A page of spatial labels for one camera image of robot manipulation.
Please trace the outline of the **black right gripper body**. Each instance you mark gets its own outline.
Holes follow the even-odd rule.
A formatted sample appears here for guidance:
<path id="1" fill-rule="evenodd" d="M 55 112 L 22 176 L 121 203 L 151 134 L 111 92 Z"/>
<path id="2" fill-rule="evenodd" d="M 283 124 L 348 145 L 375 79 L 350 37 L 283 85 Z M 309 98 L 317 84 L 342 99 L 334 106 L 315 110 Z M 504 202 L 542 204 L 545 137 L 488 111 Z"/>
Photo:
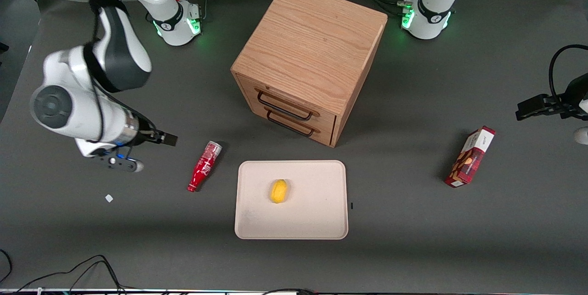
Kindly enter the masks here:
<path id="1" fill-rule="evenodd" d="M 156 129 L 156 127 L 153 125 L 153 122 L 149 121 L 148 119 L 138 119 L 138 121 L 139 129 L 136 135 L 137 146 L 145 142 L 155 144 L 162 143 L 160 131 Z"/>

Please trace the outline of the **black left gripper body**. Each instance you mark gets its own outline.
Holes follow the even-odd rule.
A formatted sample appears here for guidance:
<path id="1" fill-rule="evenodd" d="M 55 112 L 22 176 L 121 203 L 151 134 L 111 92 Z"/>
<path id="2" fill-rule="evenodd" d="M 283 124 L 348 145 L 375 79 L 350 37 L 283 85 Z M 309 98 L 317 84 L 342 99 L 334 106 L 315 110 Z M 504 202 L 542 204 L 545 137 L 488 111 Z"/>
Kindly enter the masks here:
<path id="1" fill-rule="evenodd" d="M 587 105 L 587 73 L 572 80 L 562 94 L 556 94 L 552 73 L 548 74 L 548 83 L 552 102 L 550 112 L 547 115 L 559 114 L 561 119 L 569 117 L 586 119 L 588 117 L 587 111 L 583 109 L 583 106 Z"/>

